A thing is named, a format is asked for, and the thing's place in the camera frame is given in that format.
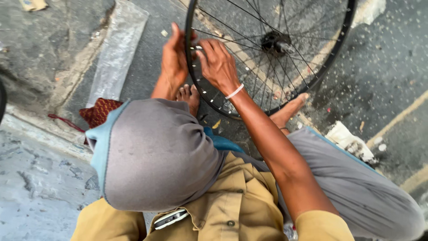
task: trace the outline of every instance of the left hand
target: left hand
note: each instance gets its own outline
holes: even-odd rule
[[[165,78],[171,88],[175,89],[184,84],[188,69],[184,51],[184,31],[180,30],[175,22],[171,24],[171,29],[172,35],[163,46],[160,77]]]

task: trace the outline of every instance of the white bracelet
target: white bracelet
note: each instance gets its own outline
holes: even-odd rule
[[[232,94],[228,95],[226,97],[226,99],[230,99],[232,98],[234,95],[236,95],[240,90],[242,90],[242,88],[244,87],[244,84],[241,84],[241,86],[238,87],[238,89],[236,89]]]

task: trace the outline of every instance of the right hand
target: right hand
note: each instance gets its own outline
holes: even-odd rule
[[[201,51],[196,51],[202,67],[202,75],[225,96],[232,94],[241,85],[236,72],[235,59],[224,44],[216,39],[202,39]]]

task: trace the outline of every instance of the foot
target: foot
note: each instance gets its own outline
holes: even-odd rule
[[[284,135],[290,134],[289,130],[285,129],[285,125],[289,119],[295,116],[297,112],[303,107],[308,97],[308,93],[300,94],[296,99],[290,101],[277,113],[270,116],[270,119],[276,124],[278,128],[281,129]]]
[[[185,101],[189,104],[190,113],[196,117],[199,109],[199,92],[195,85],[190,86],[185,84],[177,92],[177,101]]]

